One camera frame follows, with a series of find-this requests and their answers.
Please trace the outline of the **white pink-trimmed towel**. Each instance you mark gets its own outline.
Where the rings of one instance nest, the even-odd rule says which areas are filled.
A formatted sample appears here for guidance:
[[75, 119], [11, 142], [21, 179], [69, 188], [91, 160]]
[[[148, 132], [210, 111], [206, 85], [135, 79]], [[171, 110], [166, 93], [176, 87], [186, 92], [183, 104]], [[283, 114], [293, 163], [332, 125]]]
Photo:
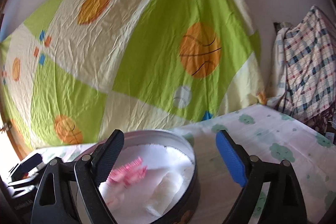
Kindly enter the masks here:
[[149, 170], [138, 157], [132, 162], [112, 169], [99, 192], [114, 213], [124, 217], [150, 215], [161, 217], [183, 186], [184, 178], [171, 170], [163, 174]]

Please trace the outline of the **cloud pattern table cloth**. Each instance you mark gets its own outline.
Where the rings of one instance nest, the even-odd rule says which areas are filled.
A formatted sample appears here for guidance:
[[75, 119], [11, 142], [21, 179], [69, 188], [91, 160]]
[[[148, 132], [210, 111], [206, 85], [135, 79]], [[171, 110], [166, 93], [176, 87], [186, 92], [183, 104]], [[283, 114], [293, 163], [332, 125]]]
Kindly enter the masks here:
[[226, 130], [249, 154], [263, 161], [291, 162], [302, 189], [309, 223], [318, 223], [335, 199], [335, 145], [284, 113], [253, 105], [165, 130], [185, 137], [197, 158], [201, 196], [192, 223], [221, 223], [240, 192], [215, 144], [220, 130]]

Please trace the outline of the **round cookie tin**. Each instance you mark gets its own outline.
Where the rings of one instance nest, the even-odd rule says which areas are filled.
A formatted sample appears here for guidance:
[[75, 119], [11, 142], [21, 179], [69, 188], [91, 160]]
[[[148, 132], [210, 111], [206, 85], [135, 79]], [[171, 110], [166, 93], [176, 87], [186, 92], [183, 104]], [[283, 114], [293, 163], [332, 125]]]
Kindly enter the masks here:
[[168, 130], [128, 132], [114, 166], [137, 158], [142, 159], [147, 172], [140, 182], [123, 191], [112, 211], [117, 223], [189, 223], [201, 193], [190, 142]]

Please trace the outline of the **plaid checked cloth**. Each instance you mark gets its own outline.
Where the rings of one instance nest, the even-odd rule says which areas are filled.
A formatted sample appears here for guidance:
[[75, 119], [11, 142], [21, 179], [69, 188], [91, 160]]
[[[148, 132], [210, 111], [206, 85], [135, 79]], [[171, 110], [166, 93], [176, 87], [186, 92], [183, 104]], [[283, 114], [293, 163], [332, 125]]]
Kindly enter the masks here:
[[317, 6], [278, 30], [266, 95], [268, 106], [302, 123], [335, 103], [335, 25]]

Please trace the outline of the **green basketball pattern sheet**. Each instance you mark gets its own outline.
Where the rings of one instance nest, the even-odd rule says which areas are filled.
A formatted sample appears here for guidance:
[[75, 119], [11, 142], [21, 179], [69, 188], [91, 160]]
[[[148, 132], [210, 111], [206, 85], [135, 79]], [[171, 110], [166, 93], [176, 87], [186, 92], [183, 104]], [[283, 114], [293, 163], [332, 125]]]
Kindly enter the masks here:
[[1, 42], [14, 147], [94, 143], [266, 103], [244, 0], [46, 0]]

